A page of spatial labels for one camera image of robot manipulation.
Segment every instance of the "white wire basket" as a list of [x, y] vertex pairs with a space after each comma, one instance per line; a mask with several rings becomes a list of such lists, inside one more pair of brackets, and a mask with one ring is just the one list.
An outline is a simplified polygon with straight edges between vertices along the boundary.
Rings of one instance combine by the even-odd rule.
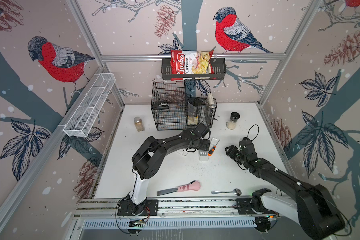
[[87, 137], [113, 84], [112, 73], [100, 73], [63, 131], [69, 136]]

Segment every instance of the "pink handle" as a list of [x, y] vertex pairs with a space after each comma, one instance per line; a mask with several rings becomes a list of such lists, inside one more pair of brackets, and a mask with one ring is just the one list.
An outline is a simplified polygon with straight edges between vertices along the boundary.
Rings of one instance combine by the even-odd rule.
[[199, 181], [196, 181], [192, 184], [187, 184], [187, 185], [184, 185], [184, 186], [180, 186], [177, 188], [177, 192], [185, 192], [185, 191], [188, 191], [188, 190], [194, 190], [194, 191], [198, 191], [200, 190], [200, 183]]

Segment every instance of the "orange screwdriver handle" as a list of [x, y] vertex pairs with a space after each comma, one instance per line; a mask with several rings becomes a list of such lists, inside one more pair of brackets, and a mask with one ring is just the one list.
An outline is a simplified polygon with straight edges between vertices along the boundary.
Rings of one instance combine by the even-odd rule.
[[208, 152], [208, 156], [212, 156], [213, 152], [215, 151], [216, 146], [213, 146], [211, 150]]

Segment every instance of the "glass jar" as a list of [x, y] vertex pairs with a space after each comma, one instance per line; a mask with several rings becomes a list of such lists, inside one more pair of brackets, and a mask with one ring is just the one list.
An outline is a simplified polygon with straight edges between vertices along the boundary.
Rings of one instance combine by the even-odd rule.
[[135, 123], [135, 127], [138, 132], [144, 131], [144, 125], [143, 125], [143, 121], [141, 120], [141, 118], [135, 117], [133, 119], [133, 121]]
[[235, 129], [237, 120], [239, 120], [239, 118], [240, 118], [240, 114], [238, 114], [237, 112], [231, 113], [231, 117], [227, 122], [227, 128], [231, 130]]

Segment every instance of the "pine cone illustration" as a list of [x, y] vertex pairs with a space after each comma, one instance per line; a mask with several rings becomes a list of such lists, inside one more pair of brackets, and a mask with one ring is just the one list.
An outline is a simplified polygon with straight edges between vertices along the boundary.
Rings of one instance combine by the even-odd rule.
[[290, 152], [292, 136], [289, 127], [287, 127], [281, 119], [273, 119], [273, 122], [271, 121], [271, 125], [280, 141], [281, 146], [285, 151]]
[[0, 0], [0, 31], [12, 31], [12, 28], [23, 25], [23, 16], [19, 10], [24, 8], [14, 0]]
[[175, 12], [166, 5], [160, 6], [160, 10], [156, 14], [155, 34], [161, 38], [167, 35], [175, 25]]
[[77, 180], [77, 185], [73, 189], [76, 192], [75, 197], [78, 197], [77, 203], [83, 198], [89, 197], [92, 185], [95, 181], [95, 176], [97, 173], [97, 167], [92, 164], [93, 161], [97, 161], [97, 159], [90, 159], [84, 163], [84, 165], [79, 170], [79, 179]]
[[342, 62], [352, 62], [360, 54], [360, 31], [347, 35], [336, 48], [332, 48], [329, 55], [324, 57], [324, 65], [330, 64], [334, 67]]

